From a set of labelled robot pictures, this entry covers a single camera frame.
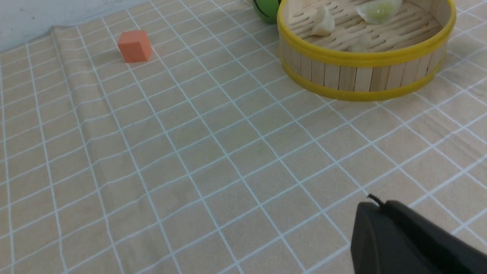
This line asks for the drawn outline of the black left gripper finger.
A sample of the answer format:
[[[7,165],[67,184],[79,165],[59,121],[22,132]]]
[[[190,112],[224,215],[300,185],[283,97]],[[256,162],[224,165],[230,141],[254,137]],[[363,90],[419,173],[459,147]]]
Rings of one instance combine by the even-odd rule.
[[[351,257],[356,274],[485,274],[485,253],[399,201],[356,208]]]

